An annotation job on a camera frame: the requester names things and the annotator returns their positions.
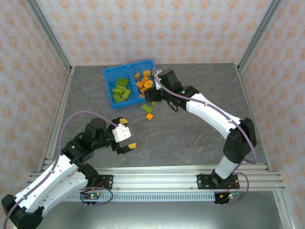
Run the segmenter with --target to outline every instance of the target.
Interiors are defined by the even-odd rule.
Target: white plastic housing
[[[237,166],[238,164],[231,162],[228,158],[226,158],[226,156],[223,156],[215,169],[215,173],[222,179],[226,179]]]
[[[118,127],[112,130],[112,133],[114,135],[115,142],[124,141],[132,135],[129,128],[123,124],[119,124]]]
[[[51,171],[53,167],[53,163],[51,166],[43,172],[33,183],[31,183],[27,188],[23,191],[16,194],[16,202],[18,202],[25,194],[28,193],[31,189],[33,189],[39,182],[41,182],[46,175]],[[70,159],[68,159],[65,155],[59,157],[57,166],[55,167],[52,174],[48,177],[48,179],[42,183],[35,191],[33,191],[25,200],[23,200],[19,206],[26,207],[26,211],[29,213],[33,213],[40,206],[41,202],[44,198],[53,190],[55,186],[57,186],[66,176],[76,171],[78,167],[73,164],[70,164]]]
[[[52,192],[44,197],[40,207],[44,207],[42,216],[45,217],[49,211],[65,200],[71,193],[75,193],[78,190],[86,187],[88,180],[81,172],[75,172],[66,181],[60,183]]]
[[[220,109],[218,106],[214,105],[209,100],[207,100],[201,93],[194,94],[191,98],[210,103],[213,106]],[[193,113],[193,114],[197,115],[198,117],[202,118],[212,127],[214,127],[225,139],[227,139],[227,137],[230,133],[230,129],[236,128],[236,126],[234,124],[229,122],[229,120],[227,120],[220,113],[218,113],[218,111],[216,111],[213,108],[206,106],[204,104],[194,102],[194,101],[188,101],[186,103],[186,110],[189,111],[190,113]],[[230,115],[222,109],[220,109],[220,110],[222,112],[224,112],[226,115],[228,115],[237,124],[240,124],[240,121],[239,121],[240,118]]]

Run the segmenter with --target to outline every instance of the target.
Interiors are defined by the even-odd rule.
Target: small toy block
[[[126,91],[125,91],[124,94],[122,95],[122,98],[127,99],[128,96],[130,95],[130,93],[131,93],[131,90],[126,89]]]
[[[143,76],[144,77],[150,77],[152,75],[151,70],[143,71]]]
[[[120,118],[121,124],[128,124],[129,122],[125,118]]]
[[[142,88],[142,89],[140,90],[140,92],[142,92],[142,94],[144,94],[145,91],[147,91],[147,88]]]
[[[116,93],[116,94],[123,94],[123,90],[122,89],[115,89],[115,88],[113,88],[112,92]]]
[[[153,119],[153,114],[147,114],[146,118],[149,119],[149,120],[152,120]]]
[[[138,87],[139,90],[141,90],[141,89],[144,87],[144,85],[143,85],[143,83],[141,83],[140,81],[138,81],[138,82],[137,82],[137,87]]]
[[[128,145],[128,148],[130,148],[130,149],[135,149],[136,146],[137,146],[136,143],[131,143],[131,144]]]
[[[122,82],[122,83],[125,83],[125,84],[128,84],[128,82],[129,82],[129,80],[124,79],[124,78],[119,78],[118,81]]]
[[[115,86],[127,87],[127,83],[123,83],[123,82],[121,82],[121,81],[117,81],[117,82],[115,83]]]
[[[146,104],[144,104],[141,108],[144,111],[146,111],[147,113],[151,113],[153,111],[153,109],[150,106],[146,105]]]
[[[116,101],[116,102],[114,102],[114,103],[117,104],[117,103],[124,102],[124,101],[126,101],[126,99],[125,99],[125,98],[122,98],[122,99],[120,99],[120,100],[118,100],[118,101]]]
[[[119,96],[119,94],[113,94],[113,98],[115,99],[115,101],[118,101],[121,99],[121,97]]]
[[[116,89],[121,89],[121,90],[123,90],[123,92],[126,91],[126,87],[119,86],[119,85],[116,85]]]
[[[136,75],[134,75],[134,79],[138,80],[140,78],[140,73],[137,73]]]
[[[144,87],[145,87],[146,89],[152,88],[152,87],[153,87],[153,81],[152,81],[152,80],[147,81],[147,82],[144,84]]]
[[[145,76],[142,80],[141,83],[145,84],[147,81],[149,81],[149,77]]]

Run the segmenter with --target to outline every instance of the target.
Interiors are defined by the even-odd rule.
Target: green block
[[[119,85],[116,85],[116,89],[121,89],[121,90],[123,90],[123,92],[126,91],[126,87],[119,86]]]
[[[125,91],[125,92],[124,92],[124,94],[122,95],[122,98],[127,99],[127,98],[128,98],[128,96],[130,95],[130,93],[131,93],[131,90],[126,89],[126,91]]]
[[[146,104],[144,104],[141,108],[148,113],[151,113],[153,111],[153,109]]]
[[[118,101],[115,101],[114,103],[117,104],[117,103],[124,102],[124,101],[126,101],[126,99],[122,98],[122,99],[120,99]]]
[[[119,96],[119,94],[113,94],[113,98],[115,99],[115,101],[118,101],[121,99],[121,97]]]
[[[123,82],[121,82],[121,81],[117,81],[117,82],[115,83],[116,86],[122,86],[122,87],[127,87],[127,84],[128,84],[128,83],[123,83]]]
[[[115,88],[113,88],[112,92],[114,94],[123,94],[123,90],[122,89],[115,89]]]
[[[125,84],[128,84],[129,80],[126,80],[124,78],[119,78],[118,80],[119,82],[122,82],[122,83],[125,83]]]

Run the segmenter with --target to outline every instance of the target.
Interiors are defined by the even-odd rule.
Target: wall
[[[2,199],[37,172],[67,72],[24,0],[2,0],[0,15]]]
[[[239,63],[272,0],[38,0],[72,65]]]
[[[284,0],[243,72],[265,152],[305,225],[305,2]]]

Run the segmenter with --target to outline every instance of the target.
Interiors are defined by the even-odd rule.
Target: mounting plate
[[[105,187],[109,190],[112,189],[113,175],[99,175],[96,182],[96,187]]]
[[[198,189],[229,189],[229,185],[230,186],[230,190],[232,189],[239,189],[238,187],[239,185],[239,180],[238,180],[238,176],[237,175],[230,175],[226,181],[222,184],[216,185],[213,181],[212,181],[212,175],[211,174],[199,174],[197,175],[197,185],[198,185]]]

